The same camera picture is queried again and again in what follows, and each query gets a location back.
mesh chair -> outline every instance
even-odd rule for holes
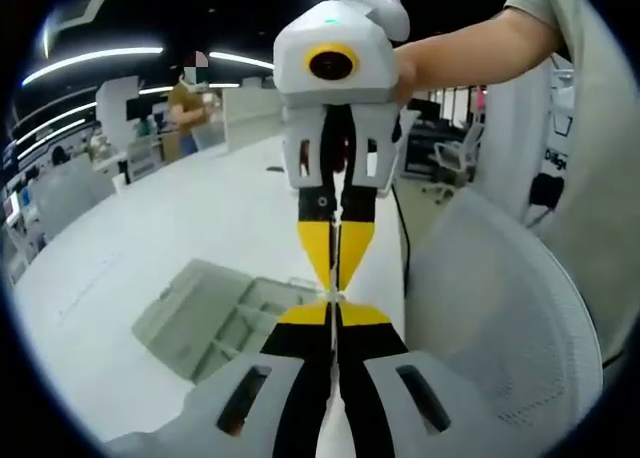
[[[436,143],[434,146],[434,159],[440,168],[449,170],[456,175],[456,185],[465,184],[469,173],[477,164],[480,138],[484,132],[484,123],[475,121],[463,141],[448,141]],[[447,195],[453,195],[458,186],[449,183],[433,183],[431,189],[437,192],[436,202],[442,202]]]
[[[564,435],[601,391],[597,336],[569,276],[469,188],[411,257],[406,316],[410,348],[474,383],[498,418],[538,446]]]

person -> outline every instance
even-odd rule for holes
[[[80,147],[77,150],[77,156],[80,156],[83,153],[86,153],[87,156],[89,156],[89,160],[93,161],[93,149],[89,145],[89,140],[87,140],[86,138],[82,138],[82,140],[80,141]]]
[[[183,156],[197,151],[191,130],[209,121],[213,104],[205,104],[201,92],[206,87],[207,57],[196,51],[187,61],[178,83],[169,92],[169,115],[178,125],[180,150]]]
[[[102,130],[100,121],[96,121],[87,152],[91,161],[101,161],[111,156],[111,144]]]
[[[640,312],[640,101],[600,15],[587,0],[507,0],[493,19],[398,47],[395,92],[406,103],[418,90],[505,82],[564,45],[576,73],[573,135],[542,239],[582,294],[608,364]]]
[[[56,146],[51,152],[51,164],[53,166],[60,166],[67,161],[69,161],[69,155],[67,152],[64,151],[64,148],[60,145]]]

computer monitor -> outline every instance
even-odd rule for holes
[[[7,223],[7,225],[13,226],[20,217],[20,202],[18,201],[18,193],[16,193],[15,191],[11,193],[11,196],[4,200],[2,209],[5,216],[4,221]]]
[[[145,99],[127,100],[127,121],[143,119],[152,114],[153,104]]]
[[[153,114],[153,119],[156,122],[156,125],[158,126],[158,129],[162,129],[163,125],[164,125],[164,113],[160,112],[160,113],[154,113]]]
[[[40,168],[37,165],[33,165],[31,168],[27,168],[24,172],[24,179],[29,183],[29,180],[36,180],[40,176]]]
[[[437,122],[440,119],[440,103],[414,98],[407,108],[419,111],[421,120]]]

dark ceiling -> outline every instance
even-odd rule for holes
[[[66,0],[66,9],[82,0]],[[18,89],[18,118],[64,95],[106,80],[138,75],[144,87],[175,83],[184,57],[191,51],[227,51],[272,60],[278,32],[321,0],[105,0],[95,19],[68,28],[56,37],[48,60],[40,40],[34,43],[27,72],[88,51],[128,46],[162,46],[161,55],[116,57],[82,63],[47,75]],[[490,18],[505,0],[402,0],[411,18],[411,39],[453,31]],[[210,61],[210,81],[238,82],[269,70],[225,61]],[[93,101],[94,92],[80,94],[24,120],[14,131],[19,138],[44,121]],[[26,140],[20,149],[31,144]]]

office desk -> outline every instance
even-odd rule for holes
[[[297,200],[283,173],[265,170],[281,163],[280,153],[271,138],[172,163],[76,220],[17,283],[18,314],[43,371],[100,440],[160,427],[193,387],[131,332],[189,260],[315,281],[296,231]],[[347,296],[378,306],[404,336],[402,288],[389,196],[378,202],[376,233]]]
[[[127,159],[127,152],[121,151],[120,153],[111,155],[109,158],[106,158],[102,161],[94,162],[93,171],[102,171],[113,164],[119,163],[120,161],[126,161],[126,159]]]

